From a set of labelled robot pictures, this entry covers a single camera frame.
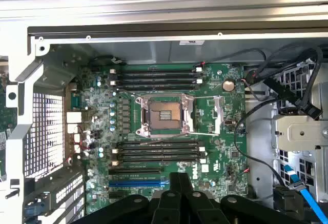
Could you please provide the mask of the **open silver black PC case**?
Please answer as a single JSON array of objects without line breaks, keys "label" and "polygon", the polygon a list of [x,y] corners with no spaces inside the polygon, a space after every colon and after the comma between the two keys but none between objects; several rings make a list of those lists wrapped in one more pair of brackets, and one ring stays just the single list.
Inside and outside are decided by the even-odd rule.
[{"label": "open silver black PC case", "polygon": [[[181,40],[204,40],[181,46]],[[304,200],[304,222],[328,224],[328,203],[318,202],[289,165],[287,185],[272,144],[276,115],[323,110],[311,103],[322,64],[328,63],[328,29],[285,28],[263,33],[236,28],[215,31],[205,24],[131,24],[30,27],[23,45],[12,44],[6,107],[6,178],[0,182],[0,224],[70,224],[85,210],[86,168],[82,153],[65,157],[65,88],[84,68],[111,65],[234,64],[243,68],[245,114],[234,135],[245,133],[239,153],[247,166],[239,175],[247,193],[229,193],[273,206],[273,188],[295,190]],[[216,200],[209,191],[197,190]],[[179,224],[200,224],[181,194]]]}]

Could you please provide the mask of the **metal CPU socket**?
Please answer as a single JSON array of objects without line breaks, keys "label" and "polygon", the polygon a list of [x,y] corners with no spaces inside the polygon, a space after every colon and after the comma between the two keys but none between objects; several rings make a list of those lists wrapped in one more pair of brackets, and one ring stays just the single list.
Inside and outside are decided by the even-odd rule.
[{"label": "metal CPU socket", "polygon": [[184,93],[147,94],[137,97],[140,127],[136,135],[150,138],[179,137],[194,132],[195,98]]}]

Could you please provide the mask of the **black plastic fan shroud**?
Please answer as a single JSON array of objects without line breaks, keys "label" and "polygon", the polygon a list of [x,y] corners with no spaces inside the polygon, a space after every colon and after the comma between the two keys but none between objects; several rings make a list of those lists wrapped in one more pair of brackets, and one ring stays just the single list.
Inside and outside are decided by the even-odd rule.
[{"label": "black plastic fan shroud", "polygon": [[276,185],[273,188],[273,206],[289,217],[304,220],[304,200],[295,190]]}]

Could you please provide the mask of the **round coin battery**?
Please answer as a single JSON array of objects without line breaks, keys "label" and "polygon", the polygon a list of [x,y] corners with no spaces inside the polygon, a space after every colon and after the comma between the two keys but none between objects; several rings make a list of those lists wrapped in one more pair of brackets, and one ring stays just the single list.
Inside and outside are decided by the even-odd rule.
[{"label": "round coin battery", "polygon": [[226,92],[232,92],[235,90],[235,81],[233,79],[225,79],[222,83],[222,89]]}]

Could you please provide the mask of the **white label sticker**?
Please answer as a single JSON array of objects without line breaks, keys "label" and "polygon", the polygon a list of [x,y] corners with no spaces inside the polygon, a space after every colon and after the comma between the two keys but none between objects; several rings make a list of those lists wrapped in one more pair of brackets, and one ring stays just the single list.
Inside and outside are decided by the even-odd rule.
[{"label": "white label sticker", "polygon": [[181,40],[179,44],[181,46],[201,46],[204,44],[204,40]]}]

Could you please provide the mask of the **silver metal disk bay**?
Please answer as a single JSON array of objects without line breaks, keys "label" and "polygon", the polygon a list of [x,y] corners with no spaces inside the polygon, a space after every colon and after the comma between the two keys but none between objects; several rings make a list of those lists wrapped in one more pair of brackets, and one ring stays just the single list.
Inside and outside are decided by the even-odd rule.
[{"label": "silver metal disk bay", "polygon": [[328,203],[328,63],[321,66],[312,88],[311,103],[322,109],[318,120],[306,115],[276,115],[272,120],[272,144],[278,149],[278,172],[287,185],[289,165],[312,196]]}]

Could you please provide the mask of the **metal rear port stack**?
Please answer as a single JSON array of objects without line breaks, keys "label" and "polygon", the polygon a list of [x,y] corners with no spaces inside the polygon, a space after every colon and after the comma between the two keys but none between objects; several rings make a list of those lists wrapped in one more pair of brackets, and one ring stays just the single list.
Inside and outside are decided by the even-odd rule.
[{"label": "metal rear port stack", "polygon": [[80,153],[80,146],[83,143],[82,111],[78,107],[79,95],[77,93],[77,83],[71,82],[65,88],[64,97],[64,143],[65,157],[70,157],[74,153]]}]

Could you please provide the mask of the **black RAM slot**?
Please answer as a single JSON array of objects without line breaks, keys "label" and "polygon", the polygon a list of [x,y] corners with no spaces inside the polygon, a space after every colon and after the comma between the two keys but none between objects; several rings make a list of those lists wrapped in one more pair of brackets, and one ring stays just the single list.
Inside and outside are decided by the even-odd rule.
[{"label": "black RAM slot", "polygon": [[121,151],[115,154],[116,156],[203,156],[202,152],[198,151]]},{"label": "black RAM slot", "polygon": [[197,146],[173,146],[173,147],[130,147],[130,148],[115,148],[112,153],[194,153],[199,152]]},{"label": "black RAM slot", "polygon": [[166,85],[166,84],[178,84],[178,85],[193,85],[202,84],[203,79],[122,79],[111,80],[111,85]]},{"label": "black RAM slot", "polygon": [[192,74],[192,73],[200,73],[203,71],[202,67],[195,67],[192,69],[141,69],[141,70],[130,70],[127,68],[117,69],[115,74]]},{"label": "black RAM slot", "polygon": [[198,145],[198,140],[164,140],[164,141],[136,141],[136,142],[121,142],[118,147],[136,147],[136,146],[157,146],[157,145]]},{"label": "black RAM slot", "polygon": [[116,79],[137,79],[137,78],[169,78],[169,77],[179,77],[179,78],[197,78],[203,77],[202,73],[121,73],[113,75]]},{"label": "black RAM slot", "polygon": [[121,156],[118,158],[114,158],[111,160],[112,166],[118,166],[120,164],[128,163],[142,163],[142,162],[190,162],[190,161],[198,161],[200,160],[200,156],[193,155],[146,155],[146,156]]},{"label": "black RAM slot", "polygon": [[170,90],[197,90],[200,85],[118,85],[120,90],[126,91],[170,91]]}]

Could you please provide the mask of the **green motherboard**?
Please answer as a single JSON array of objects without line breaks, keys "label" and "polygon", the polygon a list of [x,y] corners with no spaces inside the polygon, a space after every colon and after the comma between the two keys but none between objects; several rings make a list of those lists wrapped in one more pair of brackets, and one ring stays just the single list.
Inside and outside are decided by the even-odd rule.
[{"label": "green motherboard", "polygon": [[[126,91],[120,90],[111,80],[122,80],[113,77],[117,69],[192,69],[202,67],[202,84],[197,90],[168,91]],[[168,180],[171,173],[187,173],[192,186],[197,190],[209,191],[216,200],[226,194],[245,195],[248,191],[247,180],[239,173],[246,168],[244,156],[239,153],[247,145],[245,133],[234,135],[237,122],[245,114],[245,90],[241,82],[243,68],[234,64],[167,64],[167,65],[111,65],[84,68],[79,77],[80,107],[84,110],[82,120],[83,143],[81,153],[86,168],[85,210],[88,214],[100,210],[132,194],[151,198],[156,191],[167,190],[163,187],[109,187],[109,181],[118,180]],[[197,79],[197,78],[147,78],[147,79]],[[225,79],[235,81],[235,90],[226,92],[222,89]],[[190,162],[142,162],[112,166],[111,160],[118,158],[112,153],[118,143],[136,141],[154,141],[136,135],[140,127],[140,106],[135,102],[137,97],[147,94],[184,93],[192,97],[220,96],[223,119],[219,136],[186,134],[173,140],[198,140],[198,145],[157,145],[150,147],[197,146],[203,153],[198,161]],[[216,112],[213,98],[194,100],[194,132],[214,133]],[[109,175],[110,168],[163,168],[161,174]]]}]

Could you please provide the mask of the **long black expansion slot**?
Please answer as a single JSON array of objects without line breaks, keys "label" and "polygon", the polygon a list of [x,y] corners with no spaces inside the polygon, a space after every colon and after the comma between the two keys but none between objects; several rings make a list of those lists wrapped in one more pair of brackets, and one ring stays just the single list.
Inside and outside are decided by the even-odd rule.
[{"label": "long black expansion slot", "polygon": [[109,175],[161,174],[163,168],[110,168]]}]

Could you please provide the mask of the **blue expansion slot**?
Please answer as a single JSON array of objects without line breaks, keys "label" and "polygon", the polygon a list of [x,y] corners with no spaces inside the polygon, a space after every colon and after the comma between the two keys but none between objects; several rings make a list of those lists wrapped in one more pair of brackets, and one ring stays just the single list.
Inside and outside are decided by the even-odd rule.
[{"label": "blue expansion slot", "polygon": [[160,179],[109,181],[109,187],[120,187],[120,188],[163,187],[168,184],[169,184],[168,180],[161,181]]}]

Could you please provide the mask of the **metal socket cover frame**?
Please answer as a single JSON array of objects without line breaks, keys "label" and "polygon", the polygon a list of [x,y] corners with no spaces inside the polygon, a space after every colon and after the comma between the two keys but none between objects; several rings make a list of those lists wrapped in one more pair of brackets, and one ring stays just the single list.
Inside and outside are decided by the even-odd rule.
[{"label": "metal socket cover frame", "polygon": [[194,97],[194,99],[200,99],[200,98],[213,98],[214,100],[214,111],[216,112],[215,119],[215,130],[214,133],[200,133],[200,132],[189,132],[190,134],[196,134],[196,135],[207,135],[207,136],[219,136],[220,135],[220,126],[223,119],[223,111],[220,106],[220,96],[213,95],[213,96],[203,96],[203,97]]}]

